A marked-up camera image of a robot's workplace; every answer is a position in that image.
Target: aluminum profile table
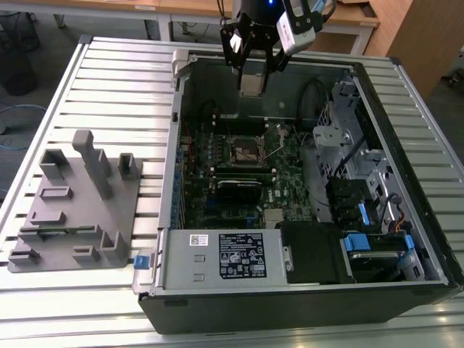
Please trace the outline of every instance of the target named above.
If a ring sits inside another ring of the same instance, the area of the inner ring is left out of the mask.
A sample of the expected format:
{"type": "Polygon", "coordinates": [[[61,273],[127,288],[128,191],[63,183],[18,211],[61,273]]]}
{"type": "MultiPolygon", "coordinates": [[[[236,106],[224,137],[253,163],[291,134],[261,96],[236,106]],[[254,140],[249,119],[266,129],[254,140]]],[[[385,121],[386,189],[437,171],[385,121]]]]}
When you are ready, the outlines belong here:
{"type": "MultiPolygon", "coordinates": [[[[388,323],[228,335],[161,336],[133,294],[133,266],[11,274],[9,251],[41,179],[44,149],[71,147],[75,129],[90,128],[108,157],[132,152],[144,159],[132,257],[153,247],[167,135],[170,129],[171,59],[177,48],[220,51],[219,46],[94,38],[80,43],[0,210],[0,347],[98,347],[168,344],[175,347],[422,347],[461,346],[464,296],[417,307],[388,323]]],[[[353,60],[339,54],[305,57],[353,60]]],[[[464,172],[401,66],[361,57],[439,222],[464,266],[464,172]]]]}

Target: robotic arm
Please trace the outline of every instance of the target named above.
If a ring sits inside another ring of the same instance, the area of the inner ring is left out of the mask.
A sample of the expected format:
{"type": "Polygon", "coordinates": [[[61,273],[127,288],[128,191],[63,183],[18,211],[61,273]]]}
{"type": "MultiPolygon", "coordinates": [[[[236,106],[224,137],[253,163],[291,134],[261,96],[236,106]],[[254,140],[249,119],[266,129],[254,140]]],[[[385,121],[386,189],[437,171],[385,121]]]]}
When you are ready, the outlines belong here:
{"type": "Polygon", "coordinates": [[[323,23],[335,12],[336,0],[327,14],[321,14],[326,0],[317,0],[312,10],[309,2],[311,0],[243,0],[237,17],[228,19],[223,0],[217,0],[225,63],[238,72],[238,89],[244,64],[252,50],[265,53],[266,68],[261,82],[261,93],[264,93],[269,75],[283,71],[292,54],[310,46],[323,23]],[[282,49],[274,55],[273,47],[279,41],[282,49]]]}

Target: power supply label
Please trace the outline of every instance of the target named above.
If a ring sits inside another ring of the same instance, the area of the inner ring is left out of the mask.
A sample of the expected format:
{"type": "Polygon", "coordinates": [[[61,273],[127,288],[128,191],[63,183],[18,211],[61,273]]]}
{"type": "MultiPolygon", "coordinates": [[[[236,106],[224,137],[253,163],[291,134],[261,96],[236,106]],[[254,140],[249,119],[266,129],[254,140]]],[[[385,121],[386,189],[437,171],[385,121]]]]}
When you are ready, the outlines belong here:
{"type": "Polygon", "coordinates": [[[219,263],[222,279],[266,278],[262,233],[220,234],[219,263]]]}

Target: blue tab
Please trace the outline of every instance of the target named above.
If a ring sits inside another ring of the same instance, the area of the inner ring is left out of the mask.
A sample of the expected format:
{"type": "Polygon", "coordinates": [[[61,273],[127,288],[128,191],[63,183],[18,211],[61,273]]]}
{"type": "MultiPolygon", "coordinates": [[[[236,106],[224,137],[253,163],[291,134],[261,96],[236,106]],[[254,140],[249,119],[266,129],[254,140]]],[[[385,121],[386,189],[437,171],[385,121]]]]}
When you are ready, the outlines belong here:
{"type": "Polygon", "coordinates": [[[369,217],[368,217],[368,212],[365,211],[365,206],[363,203],[359,203],[357,205],[360,208],[361,215],[362,215],[362,221],[366,226],[370,225],[369,217]]]}
{"type": "Polygon", "coordinates": [[[133,261],[133,267],[136,270],[149,270],[150,256],[137,255],[133,261]]]}
{"type": "Polygon", "coordinates": [[[345,243],[345,249],[348,252],[351,252],[353,250],[353,244],[351,244],[351,241],[349,240],[348,237],[343,238],[343,242],[345,243]]]}
{"type": "Polygon", "coordinates": [[[348,252],[368,252],[370,250],[368,237],[364,233],[352,233],[344,238],[345,249],[348,252]]]}
{"type": "Polygon", "coordinates": [[[412,236],[410,236],[409,234],[407,234],[407,235],[405,236],[405,242],[406,242],[407,248],[408,248],[409,250],[414,249],[414,241],[413,241],[412,236]]]}

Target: black trash bin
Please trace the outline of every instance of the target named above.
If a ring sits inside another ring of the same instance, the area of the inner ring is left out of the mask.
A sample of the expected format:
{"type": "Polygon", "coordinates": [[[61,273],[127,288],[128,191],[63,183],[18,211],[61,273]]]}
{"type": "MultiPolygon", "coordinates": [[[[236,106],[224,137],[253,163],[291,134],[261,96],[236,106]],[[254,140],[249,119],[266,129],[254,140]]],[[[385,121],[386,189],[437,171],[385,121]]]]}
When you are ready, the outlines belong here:
{"type": "Polygon", "coordinates": [[[30,13],[0,11],[0,25],[23,52],[32,52],[41,45],[30,13]]]}
{"type": "MultiPolygon", "coordinates": [[[[37,77],[26,52],[38,47],[38,39],[33,40],[30,33],[23,35],[26,31],[20,30],[21,17],[21,12],[16,16],[0,14],[3,27],[0,30],[0,84],[12,96],[25,95],[37,86],[37,77]]],[[[27,18],[33,26],[30,16],[27,18]]]]}

